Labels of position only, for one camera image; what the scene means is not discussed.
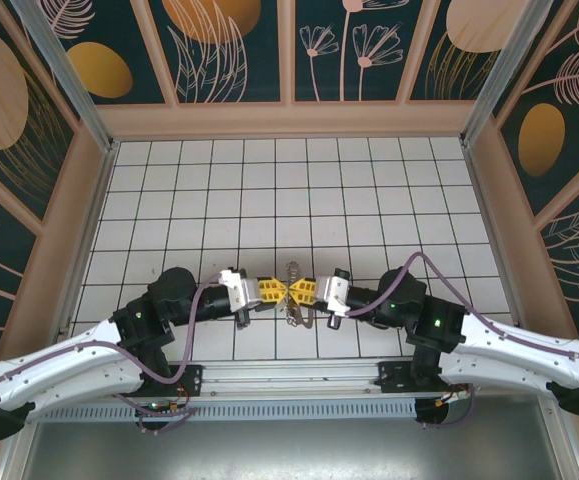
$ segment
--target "silver metal surface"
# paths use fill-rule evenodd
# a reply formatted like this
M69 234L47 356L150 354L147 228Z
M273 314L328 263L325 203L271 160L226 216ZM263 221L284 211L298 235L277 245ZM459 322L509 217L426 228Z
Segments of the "silver metal surface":
M348 418L415 418L414 398L313 399L210 401L192 398L197 409L191 422L251 420L325 420ZM133 408L124 403L83 403L58 408L38 419L39 423L135 422ZM145 422L161 421L148 417Z
M552 480L561 476L535 400L505 397L479 399L471 422L446 430L423 430L411 419L190 422L154 438L129 423L42 424L24 478Z
M473 145L489 120L516 69L520 66L533 38L549 13L553 0L527 2L509 40L496 59L476 103L462 129L465 146Z
M96 143L104 152L108 151L111 146L111 134L98 114L93 100L82 85L80 77L69 61L62 44L53 34L40 7L40 2L11 0L11 5L18 12L27 32L60 81L60 85L69 97L71 104L80 114L85 125L89 127Z

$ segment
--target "purple cable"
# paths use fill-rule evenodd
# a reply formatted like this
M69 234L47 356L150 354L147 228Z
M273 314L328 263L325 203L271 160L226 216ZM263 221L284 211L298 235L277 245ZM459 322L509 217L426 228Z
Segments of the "purple cable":
M442 281L442 283L444 283L447 286L447 288L449 289L449 291L451 291L451 293L453 293L456 296L456 298L458 300L460 300L460 302L465 306L465 308L469 311L469 313L473 314L474 317L476 317L478 320L480 320L480 322L483 325L487 326L487 328L489 328L496 335L504 337L507 340L511 340L513 342L519 343L520 345L524 345L525 347L535 348L536 350L541 350L543 352L553 353L555 355L562 355L563 357L579 358L578 352L560 350L558 348L553 348L553 347L545 347L544 345L530 342L528 340L525 340L524 338L516 337L515 335L510 335L507 332L505 332L504 330L502 330L501 328L496 327L491 320L487 320L485 317L483 317L482 314L480 312L478 312L469 303L469 301L465 297L463 297L462 294L458 290L456 290L456 288L453 285L451 285L451 283L449 283L449 280L447 280L447 277L445 277L440 272L440 270L438 270L438 267L436 267L433 264L433 262L429 259L429 257L427 257L422 252L415 252L407 259L405 264L402 266L400 272L398 273L398 276L396 277L396 279L393 281L393 283L391 285L389 285L389 288L387 288L387 290L385 290L385 292L382 295L380 295L376 300L374 300L373 302L371 302L369 305L367 305L365 307L347 312L347 315L349 317L357 317L357 316L363 315L365 313L368 313L375 308L378 308L382 304L382 302L384 302L385 300L387 300L389 298L389 295L391 295L393 293L393 291L398 287L398 285L400 285L400 282L402 281L405 274L409 270L409 267L411 267L411 264L418 257L421 257L424 260L424 262L427 265L429 265L429 267L431 267L431 269L435 272L435 274Z
M158 373L154 372L149 367L147 367L140 360L138 360L138 358L133 356L131 353L127 352L122 347L119 347L115 343L103 342L103 341L99 341L99 340L91 340L89 342L81 342L81 343L78 343L76 345L71 345L69 347L61 348L59 350L56 350L55 352L48 353L46 355L43 355L41 357L36 358L35 360L31 360L30 362L28 362L25 365L21 365L20 367L16 367L12 370L9 370L8 372L6 372L5 374L0 376L0 383L8 378L13 377L14 375L18 375L18 374L24 372L25 370L28 370L31 367L35 367L36 365L39 365L43 362L46 362L47 360L51 360L53 358L59 357L59 356L64 355L65 353L68 353L68 352L72 352L74 349L80 350L80 349L88 348L88 347L110 348L111 350L115 350L116 352L124 355L129 361L133 362L136 366L138 366L138 368L140 368L144 373L149 375L154 380L156 380L160 383L164 383L166 385L178 383L178 381L182 377L182 374L185 371L185 368L187 368L187 363L189 363L189 354L191 353L191 345L193 343L193 335L194 335L194 331L195 331L195 327L196 327L196 312L198 311L198 304L200 303L200 296L202 295L202 292L209 286L209 284L216 281L218 279L218 277L219 277L219 275L214 275L209 280L207 280L205 283L200 285L198 290L196 290L196 293L193 297L193 301L191 302L191 310L189 312L189 330L187 331L187 342L185 344L185 350L184 350L184 353L182 355L182 362L180 363L180 366L178 367L178 370L176 371L176 374L173 377L163 377L162 375L159 375Z

